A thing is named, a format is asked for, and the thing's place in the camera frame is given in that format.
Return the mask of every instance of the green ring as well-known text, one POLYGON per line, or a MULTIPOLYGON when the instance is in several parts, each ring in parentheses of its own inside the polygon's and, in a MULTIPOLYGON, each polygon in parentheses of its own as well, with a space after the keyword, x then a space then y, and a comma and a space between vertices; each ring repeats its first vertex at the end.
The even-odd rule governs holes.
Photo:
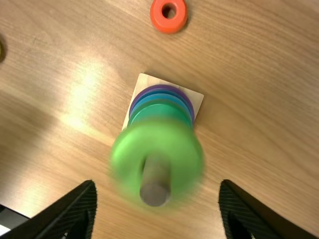
POLYGON ((131 115, 128 126, 149 118, 176 119, 190 128, 193 127, 191 117, 177 104, 167 100, 152 100, 138 107, 131 115))
POLYGON ((169 159, 170 203, 176 202, 191 192, 203 172, 201 145, 192 129, 177 120, 150 119, 126 128, 111 151, 114 177, 123 193, 142 203, 143 165, 146 157, 154 152, 160 152, 169 159))

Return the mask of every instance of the orange ring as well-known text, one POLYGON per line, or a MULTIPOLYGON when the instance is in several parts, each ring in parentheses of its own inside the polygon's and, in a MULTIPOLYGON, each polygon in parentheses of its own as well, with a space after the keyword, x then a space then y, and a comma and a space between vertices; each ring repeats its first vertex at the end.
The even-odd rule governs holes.
POLYGON ((151 21, 154 27, 163 33, 175 33, 183 28, 187 21, 187 7, 184 0, 154 0, 151 6, 151 21), (171 19, 163 15, 165 7, 175 10, 175 16, 171 19))

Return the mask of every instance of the wooden table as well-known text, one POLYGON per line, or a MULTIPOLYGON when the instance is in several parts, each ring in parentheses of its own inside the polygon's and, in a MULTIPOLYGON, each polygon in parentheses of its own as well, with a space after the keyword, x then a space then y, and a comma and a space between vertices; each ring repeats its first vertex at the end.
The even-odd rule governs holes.
POLYGON ((0 0, 0 204, 32 217, 93 179, 96 239, 224 239, 230 179, 319 236, 318 1, 190 0, 174 35, 151 3, 0 0), (205 95, 205 177, 176 211, 136 209, 108 177, 140 72, 205 95))

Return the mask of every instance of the purple ring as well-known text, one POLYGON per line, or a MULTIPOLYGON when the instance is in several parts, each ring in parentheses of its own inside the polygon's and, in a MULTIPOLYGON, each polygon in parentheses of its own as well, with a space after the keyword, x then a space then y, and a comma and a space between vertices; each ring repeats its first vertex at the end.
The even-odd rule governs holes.
POLYGON ((149 87, 145 88, 144 90, 142 90, 141 92, 139 92, 138 95, 134 98, 134 100, 131 103, 129 114, 131 114, 135 103, 140 99, 140 97, 143 96, 148 91, 151 91, 154 89, 165 89, 165 90, 175 92, 176 94, 179 94, 189 105, 190 114, 191 114, 191 117, 194 121, 194 119, 195 119, 194 107, 193 107, 191 101, 189 100, 189 98, 187 97, 187 95, 183 91, 181 91, 180 89, 176 88, 175 86, 164 85, 164 84, 149 86, 149 87))

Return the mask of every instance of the table surface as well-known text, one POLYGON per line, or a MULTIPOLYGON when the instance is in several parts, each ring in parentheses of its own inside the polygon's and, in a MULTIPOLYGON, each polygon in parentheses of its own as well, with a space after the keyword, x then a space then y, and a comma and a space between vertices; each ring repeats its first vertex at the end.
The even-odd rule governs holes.
POLYGON ((86 179, 94 238, 224 239, 230 179, 319 236, 319 3, 190 0, 178 34, 151 0, 0 0, 0 204, 36 215, 86 179), (108 177, 140 72, 205 95, 202 185, 170 212, 132 207, 108 177))

